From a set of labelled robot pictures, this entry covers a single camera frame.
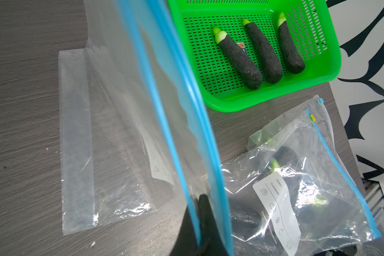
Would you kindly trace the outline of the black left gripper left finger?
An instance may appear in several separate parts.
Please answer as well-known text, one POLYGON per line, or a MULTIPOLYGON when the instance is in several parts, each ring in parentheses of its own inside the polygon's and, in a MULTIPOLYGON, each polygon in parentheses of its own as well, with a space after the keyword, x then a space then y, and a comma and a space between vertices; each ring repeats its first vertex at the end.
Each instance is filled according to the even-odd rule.
POLYGON ((197 254, 197 241, 189 209, 186 207, 179 234, 170 256, 195 256, 197 254))

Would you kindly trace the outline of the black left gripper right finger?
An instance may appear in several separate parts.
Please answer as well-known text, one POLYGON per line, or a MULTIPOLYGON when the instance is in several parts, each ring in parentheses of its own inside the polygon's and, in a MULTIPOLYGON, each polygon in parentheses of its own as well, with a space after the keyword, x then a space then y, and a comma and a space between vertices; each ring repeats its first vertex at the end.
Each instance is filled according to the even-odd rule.
POLYGON ((201 244, 198 246, 198 255, 228 256, 218 231, 209 198, 205 194, 199 196, 198 216, 201 230, 201 244))

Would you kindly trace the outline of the lifted clear zip-top bag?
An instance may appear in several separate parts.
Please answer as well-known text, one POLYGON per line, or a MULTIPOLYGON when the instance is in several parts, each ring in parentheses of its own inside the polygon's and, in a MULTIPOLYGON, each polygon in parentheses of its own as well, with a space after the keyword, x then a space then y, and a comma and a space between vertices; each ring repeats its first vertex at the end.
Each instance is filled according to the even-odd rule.
POLYGON ((333 126, 329 113, 324 105, 324 100, 319 95, 315 95, 311 99, 308 99, 279 115, 277 118, 265 125, 261 130, 249 136, 247 150, 253 150, 257 146, 265 143, 268 138, 272 138, 307 109, 309 109, 311 114, 314 115, 316 119, 315 123, 330 149, 336 149, 333 126))

